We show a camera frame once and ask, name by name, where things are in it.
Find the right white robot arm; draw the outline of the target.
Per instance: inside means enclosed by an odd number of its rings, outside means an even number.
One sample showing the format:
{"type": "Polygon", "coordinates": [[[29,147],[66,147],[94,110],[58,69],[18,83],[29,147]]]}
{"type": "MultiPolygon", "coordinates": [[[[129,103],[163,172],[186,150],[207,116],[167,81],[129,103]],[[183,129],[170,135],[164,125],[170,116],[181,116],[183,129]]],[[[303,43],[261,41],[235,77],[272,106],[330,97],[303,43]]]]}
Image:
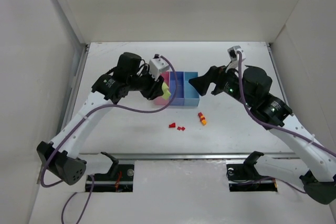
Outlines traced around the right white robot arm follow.
{"type": "Polygon", "coordinates": [[[302,188],[320,204],[335,200],[335,153],[323,147],[292,109],[269,92],[272,79],[263,69],[248,66],[239,73],[225,66],[212,66],[203,76],[188,82],[201,96],[214,83],[212,95],[224,92],[241,102],[253,120],[282,140],[303,162],[293,165],[254,151],[240,165],[234,179],[258,180],[269,176],[302,188]]]}

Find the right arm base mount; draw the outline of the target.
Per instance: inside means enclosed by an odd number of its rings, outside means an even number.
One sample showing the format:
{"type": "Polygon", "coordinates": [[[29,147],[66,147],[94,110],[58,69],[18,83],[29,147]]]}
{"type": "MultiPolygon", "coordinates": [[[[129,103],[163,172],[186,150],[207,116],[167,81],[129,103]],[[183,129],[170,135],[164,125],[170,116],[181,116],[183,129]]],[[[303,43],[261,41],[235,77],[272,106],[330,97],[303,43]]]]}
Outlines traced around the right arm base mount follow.
{"type": "Polygon", "coordinates": [[[254,167],[257,160],[263,156],[263,153],[254,151],[242,163],[226,165],[230,192],[278,191],[275,180],[259,175],[254,167]]]}

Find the yellow-green lego block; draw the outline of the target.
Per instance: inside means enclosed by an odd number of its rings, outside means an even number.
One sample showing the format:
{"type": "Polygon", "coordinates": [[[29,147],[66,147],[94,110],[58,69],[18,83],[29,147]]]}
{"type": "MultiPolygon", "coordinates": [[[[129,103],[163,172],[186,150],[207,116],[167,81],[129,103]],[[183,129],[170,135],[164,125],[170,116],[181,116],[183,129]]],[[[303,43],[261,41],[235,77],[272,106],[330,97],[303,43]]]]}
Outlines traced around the yellow-green lego block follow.
{"type": "Polygon", "coordinates": [[[165,82],[163,82],[161,88],[162,88],[162,92],[163,92],[163,94],[161,96],[162,99],[168,100],[170,98],[170,96],[171,96],[171,92],[170,92],[169,86],[165,82]]]}

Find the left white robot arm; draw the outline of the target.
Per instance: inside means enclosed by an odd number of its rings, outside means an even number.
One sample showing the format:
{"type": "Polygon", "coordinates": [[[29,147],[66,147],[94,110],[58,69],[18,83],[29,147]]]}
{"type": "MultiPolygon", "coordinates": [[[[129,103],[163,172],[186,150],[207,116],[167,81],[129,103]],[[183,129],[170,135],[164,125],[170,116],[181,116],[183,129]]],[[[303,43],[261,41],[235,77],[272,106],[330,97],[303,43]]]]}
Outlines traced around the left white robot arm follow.
{"type": "Polygon", "coordinates": [[[161,74],[169,68],[167,60],[159,55],[145,63],[137,54],[121,54],[117,65],[95,81],[86,101],[69,123],[50,141],[38,144],[36,151],[43,166],[41,174],[50,171],[61,182],[73,185],[96,163],[101,164],[97,173],[111,173],[116,159],[106,154],[97,154],[87,160],[80,158],[83,144],[112,108],[126,108],[118,103],[129,92],[139,91],[147,100],[162,96],[164,79],[161,74]]]}

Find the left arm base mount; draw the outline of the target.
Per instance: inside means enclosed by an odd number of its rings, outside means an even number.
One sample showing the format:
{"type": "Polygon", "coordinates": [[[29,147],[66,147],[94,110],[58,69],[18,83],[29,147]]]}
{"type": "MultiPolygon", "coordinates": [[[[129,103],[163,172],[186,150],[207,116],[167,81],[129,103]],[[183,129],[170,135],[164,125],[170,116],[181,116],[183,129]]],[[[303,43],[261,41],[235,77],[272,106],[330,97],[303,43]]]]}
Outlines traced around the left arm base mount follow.
{"type": "Polygon", "coordinates": [[[101,152],[86,155],[85,191],[94,193],[131,193],[135,172],[134,162],[120,161],[111,154],[101,152]]]}

